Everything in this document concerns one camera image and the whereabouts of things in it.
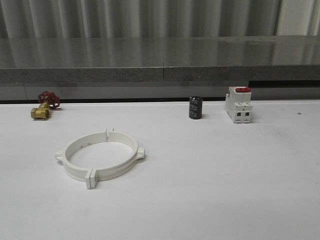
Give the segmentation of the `white half pipe clamp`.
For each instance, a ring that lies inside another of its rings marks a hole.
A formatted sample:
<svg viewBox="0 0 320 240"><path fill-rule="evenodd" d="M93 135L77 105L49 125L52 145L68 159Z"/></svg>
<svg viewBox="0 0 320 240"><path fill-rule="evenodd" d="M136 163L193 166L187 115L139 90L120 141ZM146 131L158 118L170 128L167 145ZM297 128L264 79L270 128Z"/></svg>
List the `white half pipe clamp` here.
<svg viewBox="0 0 320 240"><path fill-rule="evenodd" d="M130 135L115 131L114 129L108 133L106 139L109 142L116 142L127 145L131 149L131 153L124 158L124 161L116 166L109 168L92 168L86 180L87 188L93 189L97 182L110 180L119 177L129 171L137 163L137 160L145 158L145 149L139 147L137 141Z"/></svg>
<svg viewBox="0 0 320 240"><path fill-rule="evenodd" d="M58 163L62 164L65 173L71 178L85 182L87 189L93 189L98 182L109 180L103 176L102 169L81 165L77 162L76 157L87 147L95 144L106 143L108 131L91 133L71 142L67 147L58 150L55 158Z"/></svg>

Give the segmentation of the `black cylindrical capacitor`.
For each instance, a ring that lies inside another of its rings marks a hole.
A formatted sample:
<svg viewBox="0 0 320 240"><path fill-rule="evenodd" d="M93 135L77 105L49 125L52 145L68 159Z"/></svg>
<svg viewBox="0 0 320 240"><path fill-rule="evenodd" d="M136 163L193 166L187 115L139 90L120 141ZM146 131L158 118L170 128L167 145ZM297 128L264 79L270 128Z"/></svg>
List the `black cylindrical capacitor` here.
<svg viewBox="0 0 320 240"><path fill-rule="evenodd" d="M189 118L199 120L202 118L203 98L192 96L189 98Z"/></svg>

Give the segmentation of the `grey stone countertop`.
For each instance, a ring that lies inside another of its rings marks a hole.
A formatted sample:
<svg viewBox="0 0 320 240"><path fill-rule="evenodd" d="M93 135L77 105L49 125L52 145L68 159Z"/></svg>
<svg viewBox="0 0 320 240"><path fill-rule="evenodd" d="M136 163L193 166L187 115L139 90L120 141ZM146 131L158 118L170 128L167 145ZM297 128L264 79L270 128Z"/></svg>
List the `grey stone countertop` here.
<svg viewBox="0 0 320 240"><path fill-rule="evenodd" d="M63 102L223 99L230 86L254 100L318 99L317 36L3 38L0 99Z"/></svg>

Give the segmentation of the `grey pleated curtain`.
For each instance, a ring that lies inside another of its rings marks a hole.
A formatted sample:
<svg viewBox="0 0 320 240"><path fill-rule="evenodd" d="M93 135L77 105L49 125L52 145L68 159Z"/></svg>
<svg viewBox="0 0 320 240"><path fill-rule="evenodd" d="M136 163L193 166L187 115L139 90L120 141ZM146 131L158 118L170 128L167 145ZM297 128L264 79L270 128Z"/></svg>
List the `grey pleated curtain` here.
<svg viewBox="0 0 320 240"><path fill-rule="evenodd" d="M316 36L317 0L3 0L2 38Z"/></svg>

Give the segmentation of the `white circuit breaker red switch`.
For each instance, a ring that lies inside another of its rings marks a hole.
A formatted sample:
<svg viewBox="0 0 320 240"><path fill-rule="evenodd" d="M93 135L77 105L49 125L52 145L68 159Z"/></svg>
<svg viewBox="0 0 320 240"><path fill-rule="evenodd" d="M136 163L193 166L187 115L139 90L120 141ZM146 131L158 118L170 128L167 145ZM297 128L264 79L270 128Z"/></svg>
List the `white circuit breaker red switch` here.
<svg viewBox="0 0 320 240"><path fill-rule="evenodd" d="M230 86L225 98L225 111L235 124L248 124L252 119L251 88Z"/></svg>

